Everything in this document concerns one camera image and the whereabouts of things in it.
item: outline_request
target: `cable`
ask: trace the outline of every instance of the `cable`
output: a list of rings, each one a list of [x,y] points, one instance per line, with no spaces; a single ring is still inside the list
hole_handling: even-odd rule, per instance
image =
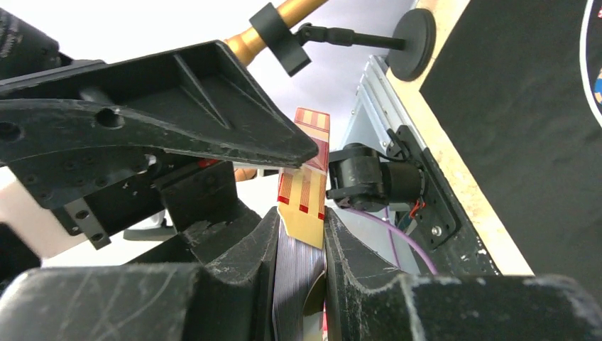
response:
[[[385,219],[389,222],[389,207],[385,207]],[[395,264],[397,267],[401,269],[401,264],[399,264],[399,258],[397,257],[397,249],[395,248],[395,242],[393,241],[393,233],[391,230],[388,230],[389,233],[389,241],[391,242],[391,249],[393,249],[393,257],[395,257]]]
[[[399,229],[396,229],[395,226],[393,226],[390,222],[385,222],[384,220],[380,220],[377,217],[370,215],[366,212],[362,212],[362,211],[358,211],[358,210],[353,210],[351,208],[345,209],[346,211],[349,211],[351,213],[355,213],[359,216],[365,217],[369,220],[372,220],[373,222],[378,222],[381,225],[384,225],[385,227],[387,227],[387,229],[393,233],[395,233],[396,235],[398,235],[401,239],[405,240],[410,247],[416,251],[416,253],[418,254],[418,256],[420,256],[420,258],[422,258],[422,260],[424,261],[424,263],[427,265],[427,268],[429,268],[429,270],[431,271],[431,273],[433,275],[437,275],[439,272],[437,271],[437,267],[433,264],[432,260],[429,258],[429,256],[427,255],[427,253],[422,249],[422,247],[420,247],[420,245],[418,245],[418,243],[416,243],[414,241],[414,239],[410,238],[407,234],[401,232]]]

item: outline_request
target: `black disc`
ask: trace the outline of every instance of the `black disc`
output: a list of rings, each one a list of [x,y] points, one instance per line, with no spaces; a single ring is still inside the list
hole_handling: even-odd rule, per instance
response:
[[[403,50],[391,50],[387,57],[394,76],[409,82],[422,74],[431,59],[436,37],[431,11],[413,9],[399,20],[394,38],[405,40]]]

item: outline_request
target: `wooden table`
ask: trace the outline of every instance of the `wooden table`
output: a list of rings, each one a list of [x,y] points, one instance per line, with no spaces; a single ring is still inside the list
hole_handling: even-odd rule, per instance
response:
[[[469,0],[419,0],[416,7],[429,9],[437,23],[437,40],[432,59],[425,72],[412,82],[398,80],[390,70],[387,78],[437,160],[500,272],[503,275],[533,275],[531,268],[419,91],[468,3]]]

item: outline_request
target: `gold rod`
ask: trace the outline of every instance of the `gold rod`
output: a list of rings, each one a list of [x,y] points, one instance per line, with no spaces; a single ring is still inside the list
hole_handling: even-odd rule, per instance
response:
[[[326,1],[328,0],[286,0],[278,7],[278,13],[288,28],[292,28]],[[266,48],[253,27],[225,41],[244,65],[251,64],[255,56]]]

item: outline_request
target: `black table mat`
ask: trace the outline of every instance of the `black table mat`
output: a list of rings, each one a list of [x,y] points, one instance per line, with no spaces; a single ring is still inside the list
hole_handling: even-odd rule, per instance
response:
[[[471,0],[420,90],[533,271],[575,278],[600,302],[601,6]]]

